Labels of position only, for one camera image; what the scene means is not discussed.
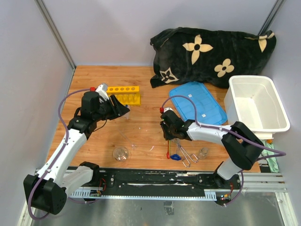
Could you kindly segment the yellow test tube rack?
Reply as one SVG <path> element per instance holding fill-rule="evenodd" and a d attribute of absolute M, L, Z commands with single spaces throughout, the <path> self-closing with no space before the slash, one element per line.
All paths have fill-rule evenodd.
<path fill-rule="evenodd" d="M 140 106 L 141 94 L 139 86 L 110 86 L 107 94 L 114 95 L 123 105 Z"/>

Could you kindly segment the clear plastic tube rack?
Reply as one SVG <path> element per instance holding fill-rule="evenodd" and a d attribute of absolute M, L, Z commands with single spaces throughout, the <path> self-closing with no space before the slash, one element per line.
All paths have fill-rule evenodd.
<path fill-rule="evenodd" d="M 122 113 L 122 117 L 125 117 L 128 120 L 130 116 L 130 106 L 124 105 L 121 109 L 121 113 Z"/>

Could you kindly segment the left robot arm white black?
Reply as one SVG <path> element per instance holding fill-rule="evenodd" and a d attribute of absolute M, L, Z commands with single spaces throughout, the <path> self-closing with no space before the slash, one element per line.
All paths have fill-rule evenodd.
<path fill-rule="evenodd" d="M 27 175 L 24 179 L 28 213 L 34 220 L 43 218 L 36 217 L 32 208 L 42 210 L 46 215 L 56 215 L 63 209 L 67 198 L 82 185 L 100 183 L 100 168 L 94 163 L 83 162 L 71 174 L 65 175 L 65 172 L 99 121 L 114 120 L 130 111 L 105 91 L 82 89 L 82 92 L 81 106 L 69 124 L 63 123 L 65 135 L 60 145 L 36 175 Z"/>

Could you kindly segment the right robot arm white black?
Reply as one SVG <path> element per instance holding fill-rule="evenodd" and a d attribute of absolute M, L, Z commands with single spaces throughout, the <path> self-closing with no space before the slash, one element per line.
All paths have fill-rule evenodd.
<path fill-rule="evenodd" d="M 207 141 L 222 145 L 229 158 L 223 161 L 212 175 L 213 183 L 224 188 L 237 173 L 250 170 L 258 161 L 264 145 L 262 141 L 242 122 L 233 125 L 216 126 L 197 120 L 183 121 L 171 109 L 161 109 L 160 125 L 164 138 L 189 141 Z"/>

